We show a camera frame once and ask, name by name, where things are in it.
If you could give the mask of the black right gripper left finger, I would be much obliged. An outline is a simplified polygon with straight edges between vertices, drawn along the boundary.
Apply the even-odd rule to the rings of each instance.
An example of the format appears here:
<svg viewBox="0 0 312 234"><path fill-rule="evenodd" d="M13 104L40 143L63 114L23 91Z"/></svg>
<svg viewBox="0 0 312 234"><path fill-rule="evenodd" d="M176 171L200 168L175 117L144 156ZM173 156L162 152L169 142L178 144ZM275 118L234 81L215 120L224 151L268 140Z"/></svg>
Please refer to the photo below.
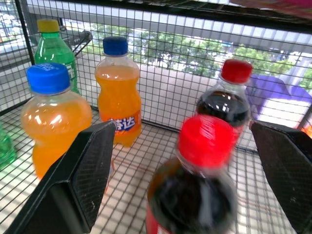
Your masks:
<svg viewBox="0 0 312 234"><path fill-rule="evenodd" d="M107 121L81 131L4 234L89 234L109 179L116 128Z"/></svg>

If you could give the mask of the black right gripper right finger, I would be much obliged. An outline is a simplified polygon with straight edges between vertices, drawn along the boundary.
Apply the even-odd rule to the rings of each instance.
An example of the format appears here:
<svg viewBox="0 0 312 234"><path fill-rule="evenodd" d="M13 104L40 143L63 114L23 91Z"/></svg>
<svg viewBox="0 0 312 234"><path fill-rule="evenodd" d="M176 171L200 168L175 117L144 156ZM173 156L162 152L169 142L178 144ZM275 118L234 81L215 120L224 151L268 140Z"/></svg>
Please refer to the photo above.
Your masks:
<svg viewBox="0 0 312 234"><path fill-rule="evenodd" d="M287 126L252 121L267 181L297 234L312 234L312 138Z"/></svg>

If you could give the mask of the cola bottle with red cap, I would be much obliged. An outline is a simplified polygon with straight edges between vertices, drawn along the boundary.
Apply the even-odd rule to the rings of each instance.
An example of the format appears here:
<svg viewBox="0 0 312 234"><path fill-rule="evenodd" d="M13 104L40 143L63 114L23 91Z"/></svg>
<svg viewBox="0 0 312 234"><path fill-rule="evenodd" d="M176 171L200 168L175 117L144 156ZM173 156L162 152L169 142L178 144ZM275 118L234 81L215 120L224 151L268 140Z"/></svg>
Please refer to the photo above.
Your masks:
<svg viewBox="0 0 312 234"><path fill-rule="evenodd" d="M237 195L226 168L234 128L209 115L187 119L175 156L150 182L146 234L229 234L237 217Z"/></svg>
<svg viewBox="0 0 312 234"><path fill-rule="evenodd" d="M196 104L198 114L217 117L234 128L234 144L250 118L250 105L245 95L253 67L246 61L228 59L224 62L219 81L205 91Z"/></svg>

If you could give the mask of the orange soda bottle, blue cap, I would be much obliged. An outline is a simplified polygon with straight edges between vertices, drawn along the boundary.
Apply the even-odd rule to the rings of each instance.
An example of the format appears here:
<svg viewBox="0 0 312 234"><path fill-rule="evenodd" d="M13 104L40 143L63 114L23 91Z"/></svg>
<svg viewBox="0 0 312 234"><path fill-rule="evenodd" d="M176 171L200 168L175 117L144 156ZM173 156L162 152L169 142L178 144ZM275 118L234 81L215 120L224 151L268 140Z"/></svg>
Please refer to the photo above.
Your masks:
<svg viewBox="0 0 312 234"><path fill-rule="evenodd" d="M36 64L26 74L34 96L23 107L21 123L35 143L32 161L37 177L42 179L78 133L91 126L92 110L83 97L71 91L65 65Z"/></svg>
<svg viewBox="0 0 312 234"><path fill-rule="evenodd" d="M95 68L100 85L99 115L102 121L117 124L114 143L130 147L141 133L141 97L137 90L140 69L128 57L124 37L104 38L103 52L105 58Z"/></svg>

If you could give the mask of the green soda bottle, yellow cap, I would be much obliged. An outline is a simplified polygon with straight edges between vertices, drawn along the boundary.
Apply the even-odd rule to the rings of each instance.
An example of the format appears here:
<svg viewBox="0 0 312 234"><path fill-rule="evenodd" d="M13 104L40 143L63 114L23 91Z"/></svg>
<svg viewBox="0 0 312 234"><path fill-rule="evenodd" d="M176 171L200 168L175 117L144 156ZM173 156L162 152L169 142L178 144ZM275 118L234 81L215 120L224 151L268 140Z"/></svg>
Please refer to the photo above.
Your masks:
<svg viewBox="0 0 312 234"><path fill-rule="evenodd" d="M71 48L60 36L55 19L37 20L40 39L35 52L35 64L55 62L66 66L70 75L71 90L79 93L76 59Z"/></svg>

